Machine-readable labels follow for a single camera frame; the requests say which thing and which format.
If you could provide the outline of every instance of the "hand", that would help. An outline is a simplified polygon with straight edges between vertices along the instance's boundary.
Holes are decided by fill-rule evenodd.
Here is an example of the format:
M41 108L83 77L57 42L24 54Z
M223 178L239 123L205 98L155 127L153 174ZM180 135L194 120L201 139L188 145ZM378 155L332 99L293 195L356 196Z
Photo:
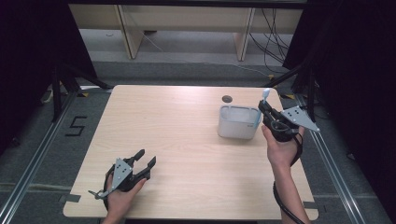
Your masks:
M278 142L271 133L271 130L262 125L262 133L267 139L267 157L273 168L290 167L297 153L297 143L292 139L289 142ZM304 128L299 128L297 139L301 142L304 134Z
M103 224L120 223L122 218L131 209L132 200L134 196L143 188L147 179L140 180L131 190L122 192L118 189L114 190L107 196L108 211ZM110 187L113 182L113 175L110 175L107 180L107 185Z

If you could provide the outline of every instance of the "wrist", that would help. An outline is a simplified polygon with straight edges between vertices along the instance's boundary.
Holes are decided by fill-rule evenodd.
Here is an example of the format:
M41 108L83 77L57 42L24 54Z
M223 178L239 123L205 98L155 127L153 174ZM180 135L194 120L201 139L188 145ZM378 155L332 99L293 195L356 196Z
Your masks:
M107 214L107 216L102 222L102 224L119 224L119 223L120 223L120 218L110 216L109 214Z
M289 165L272 165L272 170L276 180L291 176L291 167Z

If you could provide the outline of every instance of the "small white container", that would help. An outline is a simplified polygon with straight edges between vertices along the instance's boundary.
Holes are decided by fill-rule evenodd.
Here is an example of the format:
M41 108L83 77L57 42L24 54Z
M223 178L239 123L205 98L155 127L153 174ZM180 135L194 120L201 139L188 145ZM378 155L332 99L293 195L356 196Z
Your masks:
M261 114L254 107L223 105L219 111L218 134L221 137L251 139L259 126Z

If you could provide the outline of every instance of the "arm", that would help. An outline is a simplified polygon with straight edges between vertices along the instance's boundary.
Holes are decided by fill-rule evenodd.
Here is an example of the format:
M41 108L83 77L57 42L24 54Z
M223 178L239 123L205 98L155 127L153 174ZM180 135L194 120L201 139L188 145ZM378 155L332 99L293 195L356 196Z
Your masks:
M132 200L134 196L143 188L147 179L140 180L131 190L128 192L122 192L115 190L107 196L108 211L107 216L103 220L102 224L119 224L123 217L131 209ZM107 180L107 185L111 186L113 181L113 175Z
M304 129L300 128L299 132L303 136ZM262 133L267 139L267 157L271 162L276 190L282 203L303 223L311 223L291 176L290 164L297 152L297 144L294 140L286 143L277 142L265 125L262 126ZM281 210L281 216L282 223L295 223L283 210Z

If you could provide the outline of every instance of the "gray floor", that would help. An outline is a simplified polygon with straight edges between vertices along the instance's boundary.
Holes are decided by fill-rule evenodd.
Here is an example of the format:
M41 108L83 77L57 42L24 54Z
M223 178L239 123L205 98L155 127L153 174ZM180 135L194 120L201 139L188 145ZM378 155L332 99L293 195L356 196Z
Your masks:
M246 59L238 62L231 34L194 32L148 34L149 40L143 41L137 58L130 60L119 31L81 30L81 33L99 78L109 84L189 85L190 83L191 85L258 87L269 80L268 75L279 76L281 72L286 71L279 68L281 64L276 60L269 56L264 57L262 51L251 41L247 48ZM254 36L264 45L266 44L263 35ZM285 42L290 42L291 35L282 35L282 37ZM277 46L271 44L269 49L275 52ZM265 64L275 72L263 66ZM135 74L132 71L141 71L141 73ZM210 74L216 74L219 79L211 79ZM83 80L80 83L91 85ZM291 80L288 80L279 84L277 86L279 93L289 94L290 83ZM67 195L74 183L109 94L90 93L88 97L78 97L74 100L11 223L97 223L96 218L77 219L63 216L62 196ZM286 98L282 98L281 102L284 107L297 104L296 101ZM347 158L347 146L325 108L318 106L315 108L315 113L321 134L366 223L391 223L358 165ZM20 134L21 145L10 147L0 158L0 202L7 199L13 186L20 179L50 126L51 116L51 103L39 107ZM66 137L68 133L76 131L69 128L75 116L87 117L78 121L78 125L85 126L84 132L80 137ZM302 162L319 210L319 218L314 223L352 223L312 137L306 134L304 139ZM278 222L259 221L259 223Z

